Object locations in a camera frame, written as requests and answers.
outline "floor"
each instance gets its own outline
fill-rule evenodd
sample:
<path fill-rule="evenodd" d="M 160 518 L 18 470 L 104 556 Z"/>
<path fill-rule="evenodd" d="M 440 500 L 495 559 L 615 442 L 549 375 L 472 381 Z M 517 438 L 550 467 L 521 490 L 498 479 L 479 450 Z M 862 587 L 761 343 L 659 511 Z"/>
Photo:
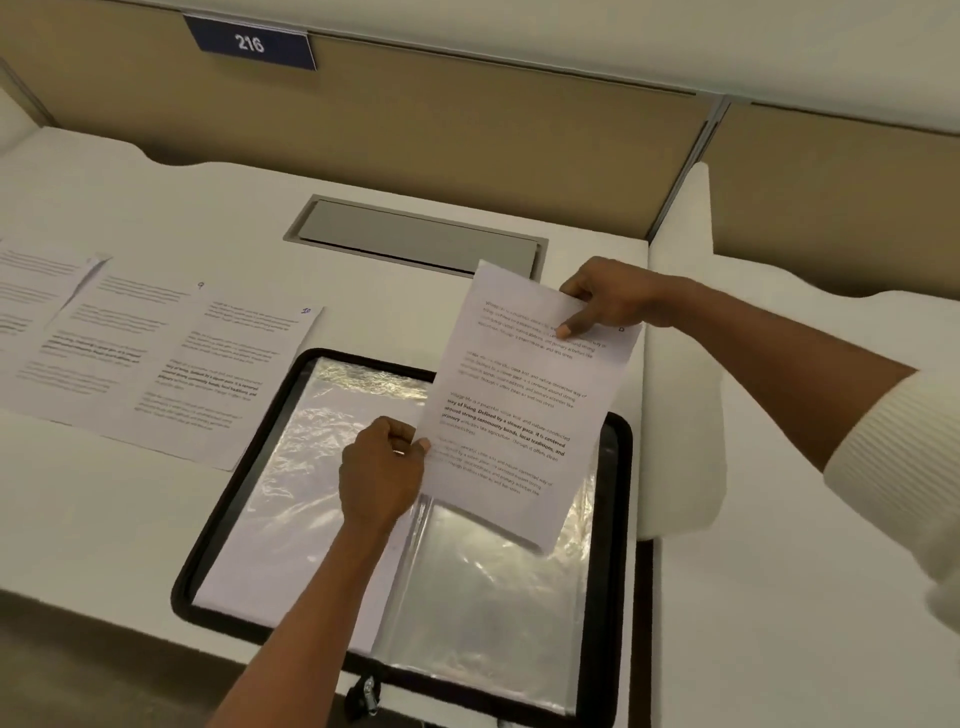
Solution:
<path fill-rule="evenodd" d="M 203 726 L 241 666 L 0 592 L 4 728 Z M 346 725 L 339 705 L 330 728 Z M 420 728 L 381 712 L 371 728 Z"/>

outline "paper sheet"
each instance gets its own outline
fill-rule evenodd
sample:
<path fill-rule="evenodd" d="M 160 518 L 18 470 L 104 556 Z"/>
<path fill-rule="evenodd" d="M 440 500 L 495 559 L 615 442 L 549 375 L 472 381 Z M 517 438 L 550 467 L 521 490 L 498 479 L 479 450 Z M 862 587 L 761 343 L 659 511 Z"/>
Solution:
<path fill-rule="evenodd" d="M 306 587 L 343 522 L 337 495 L 343 448 L 380 415 L 416 425 L 422 402 L 308 383 L 194 603 L 275 627 Z M 350 649 L 369 653 L 411 514 L 397 522 L 368 586 Z"/>
<path fill-rule="evenodd" d="M 549 552 L 583 484 L 640 327 L 560 341 L 583 303 L 482 264 L 473 277 L 418 437 L 423 492 Z"/>
<path fill-rule="evenodd" d="M 28 415 L 90 426 L 104 397 L 167 352 L 196 311 L 204 284 L 105 266 L 11 364 L 2 403 Z"/>
<path fill-rule="evenodd" d="M 0 247 L 0 367 L 38 335 L 101 259 L 49 247 Z"/>
<path fill-rule="evenodd" d="M 173 345 L 91 416 L 102 435 L 232 470 L 321 307 L 209 293 Z"/>

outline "hand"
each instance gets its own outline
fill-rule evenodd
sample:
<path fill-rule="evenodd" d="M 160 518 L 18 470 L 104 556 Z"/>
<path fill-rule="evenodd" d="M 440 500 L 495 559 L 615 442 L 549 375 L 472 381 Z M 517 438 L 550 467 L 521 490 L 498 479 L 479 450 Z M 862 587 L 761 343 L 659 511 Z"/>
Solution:
<path fill-rule="evenodd" d="M 378 417 L 344 448 L 340 465 L 340 503 L 344 525 L 388 535 L 420 492 L 423 457 L 430 442 L 411 445 L 414 429 Z"/>
<path fill-rule="evenodd" d="M 557 338 L 586 333 L 594 324 L 626 327 L 646 321 L 655 327 L 672 326 L 669 304 L 682 281 L 619 260 L 592 257 L 560 287 L 587 306 L 557 327 Z"/>

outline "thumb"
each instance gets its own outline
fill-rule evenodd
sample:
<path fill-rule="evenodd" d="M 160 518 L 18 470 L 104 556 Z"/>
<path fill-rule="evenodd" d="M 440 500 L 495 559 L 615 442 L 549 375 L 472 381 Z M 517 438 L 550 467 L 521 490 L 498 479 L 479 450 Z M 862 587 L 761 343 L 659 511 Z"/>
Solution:
<path fill-rule="evenodd" d="M 410 446 L 407 453 L 403 456 L 407 460 L 412 460 L 421 470 L 423 469 L 423 458 L 430 451 L 430 441 L 421 437 L 416 443 Z"/>
<path fill-rule="evenodd" d="M 589 331 L 590 327 L 600 318 L 600 305 L 592 299 L 584 308 L 577 311 L 570 318 L 557 327 L 557 338 L 568 339 Z"/>

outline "clear plastic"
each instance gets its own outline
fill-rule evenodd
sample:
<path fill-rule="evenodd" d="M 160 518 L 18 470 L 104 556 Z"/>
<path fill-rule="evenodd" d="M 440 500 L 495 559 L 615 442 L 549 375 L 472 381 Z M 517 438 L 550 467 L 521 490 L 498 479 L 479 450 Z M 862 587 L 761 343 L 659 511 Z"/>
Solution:
<path fill-rule="evenodd" d="M 428 387 L 318 359 L 289 420 L 274 433 L 276 444 L 269 449 L 268 443 L 252 469 L 250 495 L 195 603 L 275 625 L 342 522 L 341 450 L 375 414 L 409 421 Z M 357 404 L 344 391 L 378 397 Z M 370 400 L 375 412 L 365 403 Z M 354 640 L 364 619 L 372 620 L 366 631 L 376 639 L 372 646 L 351 642 L 351 648 L 438 680 L 573 714 L 595 465 L 596 454 L 549 556 L 424 499 L 409 528 L 395 531 L 368 589 Z M 374 594 L 380 603 L 368 602 Z"/>

